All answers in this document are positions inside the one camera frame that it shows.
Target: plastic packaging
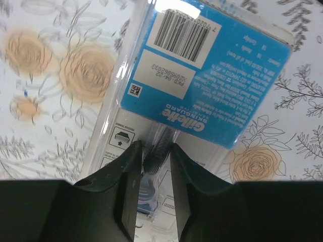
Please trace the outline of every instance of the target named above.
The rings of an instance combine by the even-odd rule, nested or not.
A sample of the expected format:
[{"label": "plastic packaging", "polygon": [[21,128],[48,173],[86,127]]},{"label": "plastic packaging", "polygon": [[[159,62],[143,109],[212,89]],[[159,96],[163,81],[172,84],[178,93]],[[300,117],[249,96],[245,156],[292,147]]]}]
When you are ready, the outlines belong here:
[{"label": "plastic packaging", "polygon": [[136,234],[175,241],[169,145],[215,174],[293,43],[287,31],[226,0],[138,1],[80,178],[141,140]]}]

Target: white sticker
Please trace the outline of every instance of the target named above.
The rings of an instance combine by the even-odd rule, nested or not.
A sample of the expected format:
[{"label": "white sticker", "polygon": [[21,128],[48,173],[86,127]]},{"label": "white sticker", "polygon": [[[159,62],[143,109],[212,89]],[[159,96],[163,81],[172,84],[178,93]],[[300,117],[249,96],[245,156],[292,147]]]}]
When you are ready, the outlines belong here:
[{"label": "white sticker", "polygon": [[194,75],[195,71],[144,50],[133,79],[183,99]]},{"label": "white sticker", "polygon": [[203,16],[168,9],[157,13],[147,45],[202,68],[221,27]]}]

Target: gillette logo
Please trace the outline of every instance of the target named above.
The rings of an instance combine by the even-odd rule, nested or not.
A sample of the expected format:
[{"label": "gillette logo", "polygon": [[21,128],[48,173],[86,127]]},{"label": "gillette logo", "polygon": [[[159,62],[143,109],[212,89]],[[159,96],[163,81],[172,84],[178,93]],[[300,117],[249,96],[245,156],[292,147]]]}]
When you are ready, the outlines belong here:
[{"label": "gillette logo", "polygon": [[178,121],[182,123],[182,127],[193,129],[197,132],[203,131],[205,128],[204,123],[207,123],[207,119],[199,117],[198,115],[192,114],[183,109],[173,107],[169,104],[166,105],[166,108],[162,111],[162,115],[167,117],[167,120],[171,122]]}]

